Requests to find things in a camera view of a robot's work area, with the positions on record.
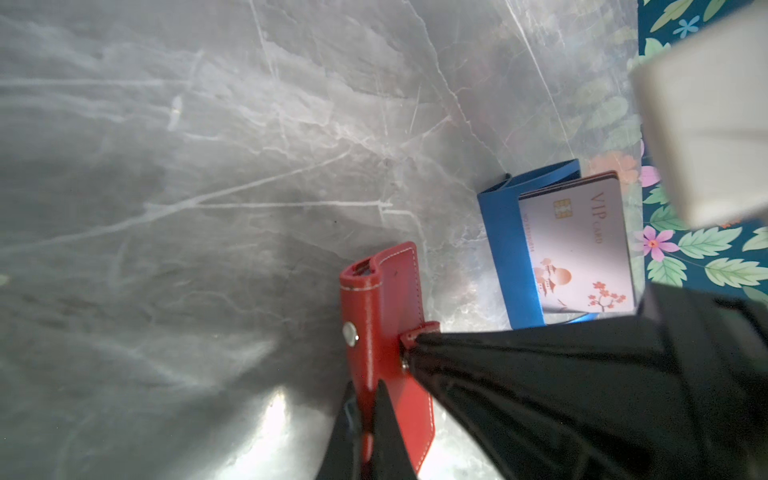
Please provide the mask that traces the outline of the red leather card holder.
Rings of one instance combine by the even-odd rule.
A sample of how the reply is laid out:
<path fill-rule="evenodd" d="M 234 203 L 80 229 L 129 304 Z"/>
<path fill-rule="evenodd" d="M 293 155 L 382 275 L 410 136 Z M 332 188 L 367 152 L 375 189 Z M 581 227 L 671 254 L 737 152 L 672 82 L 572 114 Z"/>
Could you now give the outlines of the red leather card holder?
<path fill-rule="evenodd" d="M 437 322 L 423 313 L 417 247 L 405 242 L 347 267 L 340 274 L 341 320 L 351 380 L 364 431 L 366 461 L 374 453 L 376 389 L 383 382 L 392 401 L 407 458 L 418 473 L 435 436 L 431 395 L 402 366 L 401 337 L 413 341 Z"/>

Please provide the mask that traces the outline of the pink VIP card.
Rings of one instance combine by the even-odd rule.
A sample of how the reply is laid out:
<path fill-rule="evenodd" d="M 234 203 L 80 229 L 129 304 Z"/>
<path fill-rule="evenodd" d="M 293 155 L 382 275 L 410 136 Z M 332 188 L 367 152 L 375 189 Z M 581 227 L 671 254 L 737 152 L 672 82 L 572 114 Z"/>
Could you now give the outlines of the pink VIP card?
<path fill-rule="evenodd" d="M 542 311 L 617 314 L 636 306 L 615 171 L 559 183 L 519 197 Z"/>

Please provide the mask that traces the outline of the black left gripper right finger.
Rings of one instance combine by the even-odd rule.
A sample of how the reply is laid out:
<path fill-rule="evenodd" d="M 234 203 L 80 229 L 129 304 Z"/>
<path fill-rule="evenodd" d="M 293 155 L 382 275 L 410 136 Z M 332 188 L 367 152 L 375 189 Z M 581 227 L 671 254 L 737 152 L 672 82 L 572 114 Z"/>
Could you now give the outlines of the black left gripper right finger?
<path fill-rule="evenodd" d="M 376 389 L 372 433 L 370 478 L 416 480 L 417 475 L 411 465 L 392 401 L 383 381 L 378 382 Z"/>

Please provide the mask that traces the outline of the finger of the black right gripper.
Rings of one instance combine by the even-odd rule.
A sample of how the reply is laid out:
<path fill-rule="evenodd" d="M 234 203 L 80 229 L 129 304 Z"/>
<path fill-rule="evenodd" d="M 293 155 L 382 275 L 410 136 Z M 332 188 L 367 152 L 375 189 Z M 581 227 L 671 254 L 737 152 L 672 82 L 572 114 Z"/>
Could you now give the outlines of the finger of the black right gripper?
<path fill-rule="evenodd" d="M 763 479 L 767 310 L 660 284 L 636 313 L 424 333 L 411 374 L 507 479 Z"/>

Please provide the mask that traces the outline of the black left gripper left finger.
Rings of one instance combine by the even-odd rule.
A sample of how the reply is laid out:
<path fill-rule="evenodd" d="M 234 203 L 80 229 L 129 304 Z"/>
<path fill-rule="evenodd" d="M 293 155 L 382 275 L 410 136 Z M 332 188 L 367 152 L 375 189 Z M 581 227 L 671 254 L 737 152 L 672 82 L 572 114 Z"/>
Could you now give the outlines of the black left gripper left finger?
<path fill-rule="evenodd" d="M 359 480 L 362 443 L 362 416 L 354 385 L 348 382 L 316 479 Z"/>

